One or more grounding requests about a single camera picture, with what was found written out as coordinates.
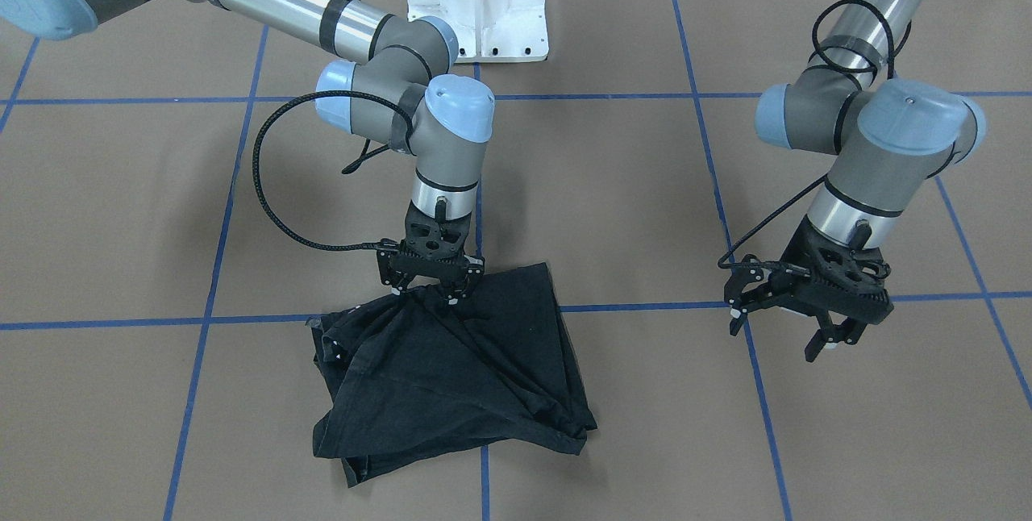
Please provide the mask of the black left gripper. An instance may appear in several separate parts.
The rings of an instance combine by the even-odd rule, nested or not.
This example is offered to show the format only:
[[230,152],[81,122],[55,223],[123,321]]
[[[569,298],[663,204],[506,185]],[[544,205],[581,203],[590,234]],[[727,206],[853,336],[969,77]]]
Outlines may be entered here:
[[[847,245],[826,238],[804,219],[778,260],[747,254],[741,261],[723,261],[732,275],[725,282],[730,305],[730,336],[737,336],[749,313],[780,307],[818,320],[814,337],[805,346],[805,361],[814,363],[823,349],[856,345],[867,325],[888,318],[893,301],[885,289],[891,267],[878,248],[867,248],[872,227],[860,220]],[[832,313],[845,316],[834,323]]]

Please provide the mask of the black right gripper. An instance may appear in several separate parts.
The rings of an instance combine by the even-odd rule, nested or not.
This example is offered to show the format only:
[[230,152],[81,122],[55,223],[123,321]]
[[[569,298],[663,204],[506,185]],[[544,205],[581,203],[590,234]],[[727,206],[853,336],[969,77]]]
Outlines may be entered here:
[[377,242],[377,268],[383,285],[392,294],[408,292],[416,276],[439,280],[443,300],[457,305],[484,276],[484,260],[464,251],[472,216],[436,220],[413,203],[405,218],[406,235],[401,242],[384,239]]

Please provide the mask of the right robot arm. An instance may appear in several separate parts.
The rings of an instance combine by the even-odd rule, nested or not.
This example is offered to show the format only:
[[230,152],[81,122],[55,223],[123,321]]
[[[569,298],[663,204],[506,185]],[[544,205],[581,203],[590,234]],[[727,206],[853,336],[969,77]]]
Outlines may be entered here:
[[[2,17],[38,39],[88,35],[158,0],[2,0]],[[256,135],[251,172],[258,202],[281,233],[321,252],[376,253],[379,279],[402,294],[417,278],[436,280],[448,305],[467,301],[485,278],[485,260],[467,252],[495,96],[482,82],[455,73],[460,40],[438,17],[405,18],[365,0],[181,0],[258,22],[268,35],[291,37],[322,52],[326,66],[313,91],[265,120]],[[324,122],[364,140],[343,169],[351,174],[387,152],[415,160],[401,239],[364,245],[310,240],[292,230],[263,188],[263,146],[277,120],[304,105]]]

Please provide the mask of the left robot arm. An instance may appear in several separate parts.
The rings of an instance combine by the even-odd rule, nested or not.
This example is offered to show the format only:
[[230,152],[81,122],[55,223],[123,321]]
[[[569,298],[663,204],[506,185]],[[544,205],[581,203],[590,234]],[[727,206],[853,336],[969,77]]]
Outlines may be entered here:
[[988,134],[983,109],[966,96],[900,77],[896,58],[922,0],[840,0],[826,36],[792,84],[760,95],[759,138],[780,148],[833,155],[808,186],[815,198],[777,260],[720,257],[730,271],[723,300],[729,331],[748,315],[779,307],[815,318],[805,348],[853,345],[893,310],[881,253],[922,183],[963,162]]

